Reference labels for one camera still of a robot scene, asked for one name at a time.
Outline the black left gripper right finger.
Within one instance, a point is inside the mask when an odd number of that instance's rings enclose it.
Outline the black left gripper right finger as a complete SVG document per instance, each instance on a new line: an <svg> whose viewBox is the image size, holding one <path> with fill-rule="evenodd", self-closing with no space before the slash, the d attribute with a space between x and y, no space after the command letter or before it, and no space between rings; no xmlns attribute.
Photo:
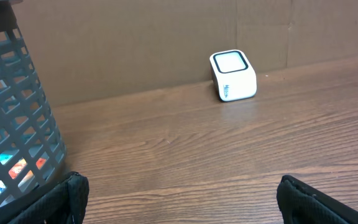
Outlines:
<svg viewBox="0 0 358 224"><path fill-rule="evenodd" d="M284 224L358 224L358 211L312 186L284 175L276 199Z"/></svg>

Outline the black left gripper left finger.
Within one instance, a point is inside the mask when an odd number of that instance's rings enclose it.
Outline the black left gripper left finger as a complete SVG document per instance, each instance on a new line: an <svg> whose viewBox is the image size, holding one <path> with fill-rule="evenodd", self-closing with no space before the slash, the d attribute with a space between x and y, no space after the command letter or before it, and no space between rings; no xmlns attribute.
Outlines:
<svg viewBox="0 0 358 224"><path fill-rule="evenodd" d="M14 224L82 224L85 218L88 179L72 172L48 193L13 218Z"/></svg>

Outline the orange snack packet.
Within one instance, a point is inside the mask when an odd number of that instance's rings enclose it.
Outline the orange snack packet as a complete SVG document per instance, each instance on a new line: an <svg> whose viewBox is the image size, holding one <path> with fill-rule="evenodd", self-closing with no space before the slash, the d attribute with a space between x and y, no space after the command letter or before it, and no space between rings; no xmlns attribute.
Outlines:
<svg viewBox="0 0 358 224"><path fill-rule="evenodd" d="M38 161L36 162L36 166L38 169L41 169L42 166L45 164L47 160L44 158L40 158L38 159ZM10 170L9 170L9 175L12 179L17 179L17 176L22 172L22 170L24 169L24 167L27 165L27 162L25 161L25 159L21 159L19 160ZM28 180L30 180L31 178L33 178L33 172L30 170L26 173L26 175L21 179L21 181L19 182L18 186L20 187L21 185L25 184Z"/></svg>

